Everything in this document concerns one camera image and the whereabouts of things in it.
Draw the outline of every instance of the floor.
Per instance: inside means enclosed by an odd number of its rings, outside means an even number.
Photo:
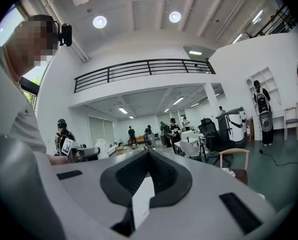
[[[139,149],[143,149],[144,144],[139,144]],[[124,151],[133,151],[130,146]],[[298,197],[298,164],[288,164],[276,166],[272,157],[261,154],[264,153],[274,156],[277,164],[287,162],[298,162],[298,140],[295,135],[288,134],[288,140],[284,140],[283,133],[275,133],[272,146],[263,146],[260,141],[248,141],[245,149],[250,151],[248,163],[248,186],[254,191],[263,194],[265,198],[278,211],[287,204],[294,203]],[[173,154],[173,149],[162,148],[161,142],[157,141],[157,149]],[[213,163],[215,158],[210,158],[209,163]],[[245,154],[235,154],[228,157],[231,161],[231,168],[244,168]]]

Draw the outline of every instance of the black chair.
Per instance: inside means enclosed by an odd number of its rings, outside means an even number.
[[[206,147],[210,150],[210,152],[216,151],[219,153],[221,151],[233,148],[234,141],[229,139],[227,140],[221,139],[214,125],[214,122],[211,119],[209,118],[202,119],[201,125],[199,125],[199,129],[206,139]],[[222,131],[229,131],[231,129],[232,128],[222,129]],[[215,165],[220,160],[220,155],[218,154],[216,156],[210,156],[209,158],[217,158],[216,161],[213,163],[213,165]],[[231,163],[226,158],[223,158],[223,160],[225,160],[229,164],[229,166],[231,166]]]

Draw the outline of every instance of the black cable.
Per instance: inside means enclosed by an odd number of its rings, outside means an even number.
[[[274,160],[273,155],[264,153],[264,152],[262,151],[262,149],[259,149],[259,152],[260,152],[260,154],[263,154],[263,155],[272,157],[272,160],[273,160],[273,162],[274,162],[274,164],[275,164],[276,166],[286,166],[286,165],[290,165],[290,164],[294,164],[294,165],[295,165],[295,164],[298,164],[298,162],[286,162],[286,163],[282,163],[282,164],[277,164],[276,161]]]

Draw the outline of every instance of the white shelving unit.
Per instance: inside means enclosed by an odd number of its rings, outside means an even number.
[[[281,99],[279,90],[275,84],[274,78],[269,70],[269,68],[265,68],[246,79],[246,84],[250,91],[250,98],[253,101],[253,105],[255,105],[255,101],[253,98],[254,87],[253,82],[258,80],[262,88],[266,89],[270,96],[270,106],[272,108],[272,117],[279,118],[283,117],[283,110],[281,107]],[[262,131],[259,127],[259,119],[257,116],[257,110],[254,110],[253,123],[254,123],[254,139],[261,140],[262,139]]]

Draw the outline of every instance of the black metal railing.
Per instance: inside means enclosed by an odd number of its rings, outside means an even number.
[[[296,25],[296,20],[290,14],[290,9],[284,4],[275,15],[271,16],[271,19],[251,38],[257,36],[287,33],[293,29]]]
[[[174,73],[215,74],[208,59],[206,61],[179,58],[137,60],[107,66],[74,78],[74,93],[128,78]]]

